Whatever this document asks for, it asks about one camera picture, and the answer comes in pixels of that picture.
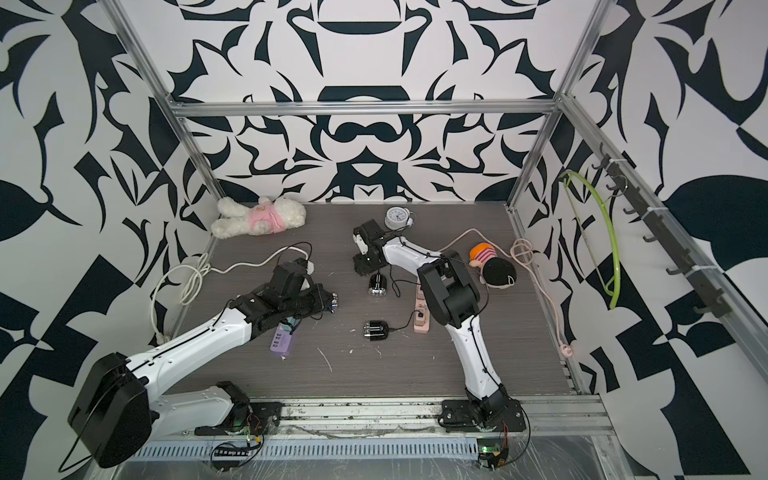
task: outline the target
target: purple power strip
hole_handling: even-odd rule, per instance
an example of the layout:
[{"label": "purple power strip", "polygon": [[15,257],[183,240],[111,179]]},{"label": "purple power strip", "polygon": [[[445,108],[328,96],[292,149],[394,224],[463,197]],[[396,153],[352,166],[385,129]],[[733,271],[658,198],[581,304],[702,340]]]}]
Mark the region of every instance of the purple power strip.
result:
[{"label": "purple power strip", "polygon": [[[296,320],[291,316],[288,319],[288,322],[291,324],[291,326],[296,325]],[[270,350],[272,350],[275,353],[280,354],[287,354],[288,353],[288,347],[290,346],[290,341],[293,338],[293,335],[290,334],[291,327],[288,325],[283,325],[282,323],[277,326],[275,329],[275,336],[272,337],[272,343],[270,344]]]}]

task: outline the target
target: metal vent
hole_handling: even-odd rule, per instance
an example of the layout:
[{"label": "metal vent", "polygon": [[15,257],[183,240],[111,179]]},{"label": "metal vent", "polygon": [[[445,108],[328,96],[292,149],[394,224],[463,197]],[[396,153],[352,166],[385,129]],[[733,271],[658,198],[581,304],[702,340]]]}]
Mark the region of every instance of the metal vent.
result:
[{"label": "metal vent", "polygon": [[[129,462],[208,460],[222,441],[151,442]],[[307,439],[270,440],[254,460],[343,460],[374,458],[477,458],[477,441],[468,439]]]}]

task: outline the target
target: clock face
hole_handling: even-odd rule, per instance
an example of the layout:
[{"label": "clock face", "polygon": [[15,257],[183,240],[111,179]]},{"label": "clock face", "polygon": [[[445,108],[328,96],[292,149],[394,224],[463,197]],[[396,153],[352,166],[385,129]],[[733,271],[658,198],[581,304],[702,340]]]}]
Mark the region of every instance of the clock face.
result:
[{"label": "clock face", "polygon": [[389,217],[390,220],[395,222],[404,222],[408,220],[408,212],[406,212],[405,209],[402,209],[402,208],[392,208],[387,213],[387,217]]}]

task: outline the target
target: pink power strip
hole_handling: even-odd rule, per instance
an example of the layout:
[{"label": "pink power strip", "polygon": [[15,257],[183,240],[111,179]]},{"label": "pink power strip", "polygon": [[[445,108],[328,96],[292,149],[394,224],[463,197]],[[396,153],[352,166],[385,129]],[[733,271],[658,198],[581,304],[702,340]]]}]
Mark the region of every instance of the pink power strip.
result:
[{"label": "pink power strip", "polygon": [[417,333],[427,333],[429,331],[429,309],[424,300],[424,292],[421,285],[416,286],[416,317],[413,319],[413,331]]}]

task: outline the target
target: alarm clock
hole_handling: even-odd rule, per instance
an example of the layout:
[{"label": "alarm clock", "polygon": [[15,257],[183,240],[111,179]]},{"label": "alarm clock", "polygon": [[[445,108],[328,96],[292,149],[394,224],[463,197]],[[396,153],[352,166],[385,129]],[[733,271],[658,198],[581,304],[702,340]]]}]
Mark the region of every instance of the alarm clock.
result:
[{"label": "alarm clock", "polygon": [[405,207],[392,207],[386,211],[384,224],[390,230],[402,230],[413,225],[412,212]]}]

